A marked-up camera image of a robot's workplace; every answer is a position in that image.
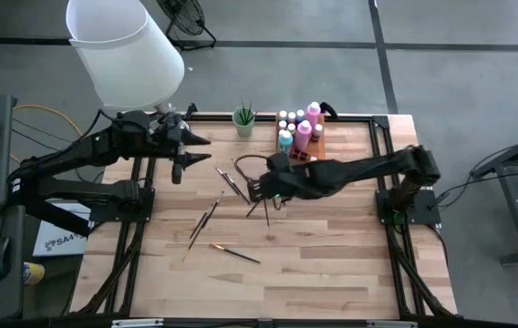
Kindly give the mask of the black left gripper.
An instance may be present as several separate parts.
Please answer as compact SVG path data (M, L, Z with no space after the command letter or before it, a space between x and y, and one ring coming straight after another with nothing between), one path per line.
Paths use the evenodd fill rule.
M182 171L193 164L209 159L207 153L185 153L184 146L210 145L209 139L196 136L189 129L182 129L181 116L175 112L155 112L150 115L150 128L153 130L153 139L170 153L173 159L171 180L173 184L180 184Z

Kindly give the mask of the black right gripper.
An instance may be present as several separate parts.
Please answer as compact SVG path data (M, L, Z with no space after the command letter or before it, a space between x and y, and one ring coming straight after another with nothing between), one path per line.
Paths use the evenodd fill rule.
M249 199L257 202L274 197L307 199L307 163L291 160L282 153L264 157L266 173L247 182Z

